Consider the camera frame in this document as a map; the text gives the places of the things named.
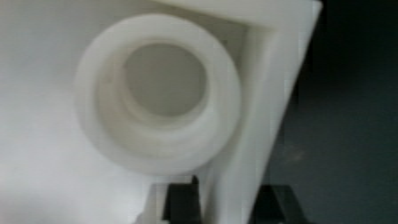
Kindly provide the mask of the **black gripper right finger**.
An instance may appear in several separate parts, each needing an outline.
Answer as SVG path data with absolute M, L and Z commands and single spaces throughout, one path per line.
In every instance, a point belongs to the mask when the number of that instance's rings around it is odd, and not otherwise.
M 307 224 L 298 199 L 288 185 L 263 185 L 248 224 Z

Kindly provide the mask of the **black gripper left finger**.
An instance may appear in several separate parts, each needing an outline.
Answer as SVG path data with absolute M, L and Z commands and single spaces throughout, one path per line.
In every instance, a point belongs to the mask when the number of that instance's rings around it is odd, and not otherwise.
M 202 224 L 197 177 L 167 187 L 161 220 L 168 224 Z

